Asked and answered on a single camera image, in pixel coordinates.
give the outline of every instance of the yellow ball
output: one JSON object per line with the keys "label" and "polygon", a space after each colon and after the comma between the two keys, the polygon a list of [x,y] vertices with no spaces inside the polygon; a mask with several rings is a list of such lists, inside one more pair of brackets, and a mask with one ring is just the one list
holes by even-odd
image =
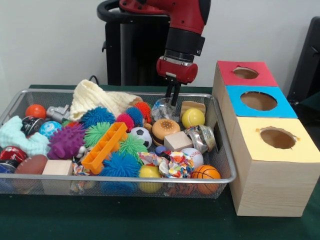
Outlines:
{"label": "yellow ball", "polygon": [[204,113],[198,108],[189,108],[182,115],[182,124],[188,129],[197,125],[204,125],[206,121],[206,117]]}
{"label": "yellow ball", "polygon": [[[143,165],[140,169],[140,178],[161,178],[159,168],[157,166]],[[161,187],[161,182],[139,182],[139,189],[147,194],[157,192]]]}

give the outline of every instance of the yellow square top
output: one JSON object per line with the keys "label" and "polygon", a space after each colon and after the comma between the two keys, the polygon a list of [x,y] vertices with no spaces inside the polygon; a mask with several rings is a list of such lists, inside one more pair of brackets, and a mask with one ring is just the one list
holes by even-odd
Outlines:
{"label": "yellow square top", "polygon": [[294,118],[237,117],[253,160],[320,163],[320,152]]}

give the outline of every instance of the table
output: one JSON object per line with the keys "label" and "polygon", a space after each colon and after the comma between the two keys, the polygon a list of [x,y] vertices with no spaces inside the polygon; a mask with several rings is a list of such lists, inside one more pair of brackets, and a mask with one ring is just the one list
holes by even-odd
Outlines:
{"label": "table", "polygon": [[[74,89],[75,86],[32,85]],[[136,87],[103,86],[134,91]],[[165,92],[165,87],[139,91]],[[211,93],[209,87],[183,92]],[[187,198],[0,195],[1,239],[320,239],[320,184],[300,218],[236,216],[227,186],[217,200]]]}

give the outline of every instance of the knit cloth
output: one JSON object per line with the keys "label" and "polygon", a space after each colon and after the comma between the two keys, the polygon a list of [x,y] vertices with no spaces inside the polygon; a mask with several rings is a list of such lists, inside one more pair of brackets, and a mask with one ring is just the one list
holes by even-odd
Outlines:
{"label": "knit cloth", "polygon": [[29,157],[34,155],[47,155],[50,150],[49,140],[46,136],[36,132],[28,139],[20,131],[22,120],[14,116],[0,128],[0,147],[15,146],[24,151]]}
{"label": "knit cloth", "polygon": [[78,121],[89,110],[105,107],[115,118],[129,106],[142,102],[141,97],[125,92],[105,92],[92,81],[82,80],[75,88],[70,107],[70,120]]}

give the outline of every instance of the blue square top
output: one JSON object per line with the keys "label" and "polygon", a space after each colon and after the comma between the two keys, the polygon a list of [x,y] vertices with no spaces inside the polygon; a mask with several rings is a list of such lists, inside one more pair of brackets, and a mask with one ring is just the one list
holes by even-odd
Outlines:
{"label": "blue square top", "polygon": [[298,118],[277,86],[226,86],[239,117]]}

